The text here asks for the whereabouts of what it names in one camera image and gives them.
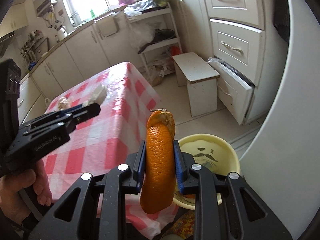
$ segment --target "yellow bowl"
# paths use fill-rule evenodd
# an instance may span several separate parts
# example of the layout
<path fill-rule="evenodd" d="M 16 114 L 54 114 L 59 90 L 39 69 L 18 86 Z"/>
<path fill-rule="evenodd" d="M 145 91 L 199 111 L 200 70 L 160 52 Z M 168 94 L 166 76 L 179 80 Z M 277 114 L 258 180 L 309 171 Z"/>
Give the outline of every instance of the yellow bowl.
<path fill-rule="evenodd" d="M 207 167 L 210 171 L 228 175 L 229 172 L 240 174 L 240 162 L 235 150 L 225 140 L 211 134 L 194 134 L 179 140 L 182 152 L 193 155 L 195 162 Z M 217 194 L 218 205 L 222 203 L 220 194 Z M 177 186 L 173 202 L 186 209 L 195 209 L 194 199 L 183 197 Z"/>

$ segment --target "drawer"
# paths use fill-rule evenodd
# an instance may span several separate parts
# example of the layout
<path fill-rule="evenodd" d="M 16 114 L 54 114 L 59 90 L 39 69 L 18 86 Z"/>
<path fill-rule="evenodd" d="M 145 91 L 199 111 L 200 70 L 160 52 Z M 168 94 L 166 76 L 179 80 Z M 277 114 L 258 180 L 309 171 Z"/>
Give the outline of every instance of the drawer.
<path fill-rule="evenodd" d="M 31 78 L 27 78 L 20 85 L 20 98 L 18 98 L 19 124 L 22 123 L 27 113 L 40 96 L 40 91 Z"/>
<path fill-rule="evenodd" d="M 264 30 L 262 0 L 205 0 L 209 17 L 232 20 Z"/>
<path fill-rule="evenodd" d="M 210 22 L 214 55 L 257 85 L 262 69 L 265 32 L 238 23 L 212 19 Z"/>
<path fill-rule="evenodd" d="M 214 62 L 210 65 L 220 74 L 217 80 L 218 97 L 236 121 L 242 124 L 253 88 L 221 63 Z"/>
<path fill-rule="evenodd" d="M 39 98 L 36 100 L 35 104 L 31 107 L 29 113 L 23 120 L 23 122 L 28 122 L 36 117 L 39 117 L 44 114 L 46 110 L 46 105 L 44 101 L 44 96 L 40 95 Z"/>

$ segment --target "faucet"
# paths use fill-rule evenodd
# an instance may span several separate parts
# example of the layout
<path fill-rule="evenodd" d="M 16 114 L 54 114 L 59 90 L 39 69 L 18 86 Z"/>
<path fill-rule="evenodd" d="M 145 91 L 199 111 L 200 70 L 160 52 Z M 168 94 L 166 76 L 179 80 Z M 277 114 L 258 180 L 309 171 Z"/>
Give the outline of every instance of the faucet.
<path fill-rule="evenodd" d="M 105 11 L 108 12 L 109 11 L 108 1 L 107 0 L 105 0 L 105 1 L 106 1 L 106 5 L 107 5 L 107 8 L 108 8 L 108 10 L 105 9 Z"/>

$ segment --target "human hand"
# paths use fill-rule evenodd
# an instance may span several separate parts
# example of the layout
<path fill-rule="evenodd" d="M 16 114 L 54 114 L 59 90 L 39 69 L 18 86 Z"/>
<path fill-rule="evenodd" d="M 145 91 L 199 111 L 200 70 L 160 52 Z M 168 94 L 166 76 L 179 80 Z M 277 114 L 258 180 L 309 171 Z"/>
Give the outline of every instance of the human hand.
<path fill-rule="evenodd" d="M 34 170 L 29 169 L 19 175 L 9 174 L 0 179 L 0 207 L 6 217 L 18 224 L 30 215 L 30 210 L 20 198 L 18 191 L 31 185 L 37 194 L 38 202 L 50 206 L 52 193 L 42 160 L 36 163 Z"/>

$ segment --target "white wooden stool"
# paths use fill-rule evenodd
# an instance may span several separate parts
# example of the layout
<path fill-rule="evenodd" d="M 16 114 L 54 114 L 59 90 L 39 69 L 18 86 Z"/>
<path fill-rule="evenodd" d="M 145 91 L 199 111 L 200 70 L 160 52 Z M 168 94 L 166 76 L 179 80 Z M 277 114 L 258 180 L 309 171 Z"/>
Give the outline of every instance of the white wooden stool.
<path fill-rule="evenodd" d="M 187 85 L 191 116 L 217 110 L 217 78 L 220 74 L 194 52 L 172 58 L 178 86 Z"/>

